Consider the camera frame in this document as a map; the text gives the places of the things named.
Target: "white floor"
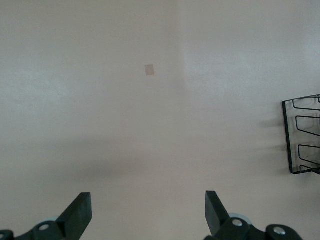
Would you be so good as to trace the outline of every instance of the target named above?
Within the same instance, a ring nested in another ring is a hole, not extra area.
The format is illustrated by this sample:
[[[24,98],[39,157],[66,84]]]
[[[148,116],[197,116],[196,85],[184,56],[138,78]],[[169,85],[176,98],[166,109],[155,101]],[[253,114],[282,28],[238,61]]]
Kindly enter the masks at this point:
[[[318,239],[320,177],[289,173],[281,101],[320,92],[319,12],[0,0],[0,229],[91,192],[83,240],[202,240],[213,190],[262,231]]]

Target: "screw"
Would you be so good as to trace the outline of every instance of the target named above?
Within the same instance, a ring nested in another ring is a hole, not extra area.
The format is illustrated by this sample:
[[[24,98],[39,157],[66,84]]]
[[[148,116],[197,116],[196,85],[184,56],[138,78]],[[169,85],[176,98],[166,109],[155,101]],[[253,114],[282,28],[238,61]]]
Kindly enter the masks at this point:
[[[48,229],[49,227],[50,227],[49,224],[44,224],[44,225],[39,227],[39,230],[40,231],[44,231],[44,230]]]
[[[276,234],[279,234],[279,235],[286,235],[286,231],[279,227],[279,226],[276,226],[273,231],[276,233]]]
[[[243,226],[242,221],[240,221],[239,219],[234,219],[234,220],[232,221],[232,224],[235,225],[235,226],[237,226],[237,227],[242,227],[242,226]]]

